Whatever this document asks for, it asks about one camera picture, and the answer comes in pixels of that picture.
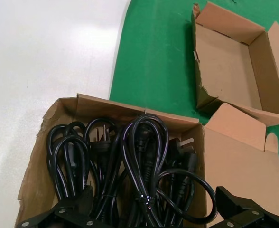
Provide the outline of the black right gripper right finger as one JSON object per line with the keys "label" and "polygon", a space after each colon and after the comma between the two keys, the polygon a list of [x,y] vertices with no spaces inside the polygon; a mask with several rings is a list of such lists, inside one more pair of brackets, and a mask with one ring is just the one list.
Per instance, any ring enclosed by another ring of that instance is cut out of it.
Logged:
{"label": "black right gripper right finger", "polygon": [[251,199],[232,195],[225,187],[217,187],[216,207],[223,221],[213,228],[278,228],[279,222]]}

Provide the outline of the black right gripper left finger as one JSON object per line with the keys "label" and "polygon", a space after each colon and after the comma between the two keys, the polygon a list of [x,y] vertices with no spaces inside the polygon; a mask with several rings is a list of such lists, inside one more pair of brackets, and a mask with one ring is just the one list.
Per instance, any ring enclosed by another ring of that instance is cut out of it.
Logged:
{"label": "black right gripper left finger", "polygon": [[52,209],[28,218],[17,228],[96,228],[100,222],[91,218],[93,188],[86,186],[78,196],[60,200]]}

